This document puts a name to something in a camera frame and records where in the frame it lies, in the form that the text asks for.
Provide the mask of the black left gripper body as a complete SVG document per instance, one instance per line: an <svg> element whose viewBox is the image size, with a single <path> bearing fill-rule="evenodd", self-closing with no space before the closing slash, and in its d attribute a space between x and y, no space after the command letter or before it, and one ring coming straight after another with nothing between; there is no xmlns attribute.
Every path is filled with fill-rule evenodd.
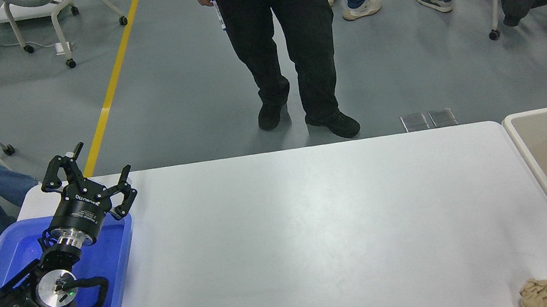
<svg viewBox="0 0 547 307"><path fill-rule="evenodd" d="M111 199L98 198L106 187L95 181L68 183L63 188L61 201L49 224L51 236L74 230L85 234L88 240L97 238L106 213L112 208Z"/></svg>

